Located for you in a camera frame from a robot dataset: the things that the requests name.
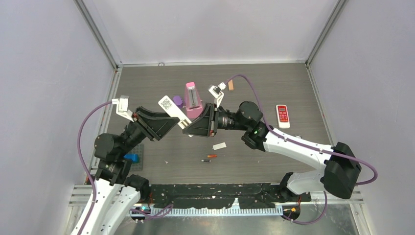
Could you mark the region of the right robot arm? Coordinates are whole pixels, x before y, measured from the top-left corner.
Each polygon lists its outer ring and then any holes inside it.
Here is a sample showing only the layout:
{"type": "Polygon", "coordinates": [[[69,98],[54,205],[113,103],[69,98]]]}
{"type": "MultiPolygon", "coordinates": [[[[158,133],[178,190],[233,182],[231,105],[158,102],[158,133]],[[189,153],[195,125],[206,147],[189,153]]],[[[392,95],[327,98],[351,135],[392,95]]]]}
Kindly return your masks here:
{"type": "Polygon", "coordinates": [[[348,145],[338,142],[330,146],[298,139],[266,125],[262,117],[259,107],[251,101],[242,102],[235,113],[209,103],[183,133],[213,137],[219,129],[244,131],[241,139],[249,148],[278,153],[313,167],[309,172],[284,175],[277,192],[285,201],[314,191],[351,198],[362,168],[358,162],[339,156],[352,153],[348,145]]]}

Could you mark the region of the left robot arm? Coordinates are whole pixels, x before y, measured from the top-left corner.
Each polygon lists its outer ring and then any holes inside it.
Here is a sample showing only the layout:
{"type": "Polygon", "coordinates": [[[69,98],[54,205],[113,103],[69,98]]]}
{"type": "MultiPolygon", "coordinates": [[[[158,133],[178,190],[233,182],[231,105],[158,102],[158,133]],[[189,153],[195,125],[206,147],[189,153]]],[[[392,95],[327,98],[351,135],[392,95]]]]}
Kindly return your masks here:
{"type": "Polygon", "coordinates": [[[149,181],[129,175],[132,160],[125,155],[144,139],[159,141],[180,122],[178,117],[143,107],[133,112],[119,103],[115,110],[129,123],[119,135],[102,133],[95,139],[98,169],[94,176],[86,172],[92,192],[73,235],[113,235],[133,205],[149,199],[149,181]]]}

